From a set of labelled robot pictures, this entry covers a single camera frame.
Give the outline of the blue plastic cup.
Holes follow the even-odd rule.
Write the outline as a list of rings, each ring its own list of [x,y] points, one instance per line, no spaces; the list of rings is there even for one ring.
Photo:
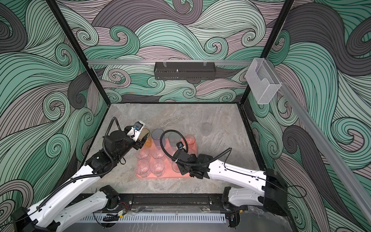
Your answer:
[[[166,145],[165,136],[163,136],[161,139],[161,135],[163,133],[164,133],[163,129],[155,129],[152,131],[151,134],[152,140],[155,143],[155,147],[157,147],[158,149],[161,149],[160,141],[162,142],[163,146]]]

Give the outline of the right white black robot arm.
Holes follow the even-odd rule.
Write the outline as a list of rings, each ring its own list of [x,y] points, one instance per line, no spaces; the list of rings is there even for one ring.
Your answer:
[[[177,151],[171,159],[181,175],[237,185],[238,188],[228,188],[225,193],[227,203],[234,207],[259,206],[272,214],[288,216],[288,184],[273,169],[244,169],[209,155],[190,155],[183,150]]]

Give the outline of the pink tray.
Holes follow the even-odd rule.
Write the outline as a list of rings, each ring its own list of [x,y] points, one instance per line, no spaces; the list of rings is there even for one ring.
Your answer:
[[[151,151],[155,148],[155,143],[152,142],[152,146],[149,148],[150,149],[150,154],[151,154]],[[163,176],[161,177],[156,177],[154,174],[152,174],[152,172],[150,173],[150,175],[148,177],[146,177],[146,179],[156,179],[156,178],[190,178],[189,175],[184,175],[182,176],[180,173],[175,173],[173,170],[172,170],[172,160],[170,158],[168,158],[166,156],[165,160],[164,160],[164,163],[165,163],[165,173]]]

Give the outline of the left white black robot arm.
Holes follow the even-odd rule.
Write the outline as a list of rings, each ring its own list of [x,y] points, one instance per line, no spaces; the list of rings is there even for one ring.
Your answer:
[[[52,191],[39,203],[21,207],[12,214],[17,232],[62,232],[83,217],[101,209],[116,210],[119,193],[107,185],[75,204],[71,202],[86,188],[96,183],[131,150],[141,149],[149,134],[139,139],[138,130],[115,130],[105,135],[102,149],[89,158],[73,177]]]

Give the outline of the clear glass front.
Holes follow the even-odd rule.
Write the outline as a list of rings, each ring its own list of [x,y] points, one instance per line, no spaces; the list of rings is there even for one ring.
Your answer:
[[[166,155],[165,153],[163,152],[163,150],[159,147],[155,147],[152,151],[151,151],[151,155],[152,155],[152,158],[156,159],[156,160],[162,160],[164,161],[165,158],[166,158]]]

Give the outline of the green plastic cup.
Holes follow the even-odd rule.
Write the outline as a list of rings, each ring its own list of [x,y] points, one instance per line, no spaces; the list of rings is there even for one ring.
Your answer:
[[[181,141],[181,136],[178,133],[170,132],[168,140],[172,148],[177,148],[177,143]]]

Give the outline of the pink short cup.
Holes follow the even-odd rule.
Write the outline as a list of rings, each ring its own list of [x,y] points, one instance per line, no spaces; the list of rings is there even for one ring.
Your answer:
[[[196,138],[193,135],[189,134],[185,136],[185,139],[188,144],[188,150],[191,150],[196,143]]]

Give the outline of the yellow plastic cup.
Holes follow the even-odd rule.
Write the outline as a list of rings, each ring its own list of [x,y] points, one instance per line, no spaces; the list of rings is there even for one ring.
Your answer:
[[[147,135],[145,147],[150,148],[152,146],[151,132],[149,129],[143,129],[142,132],[144,135]]]

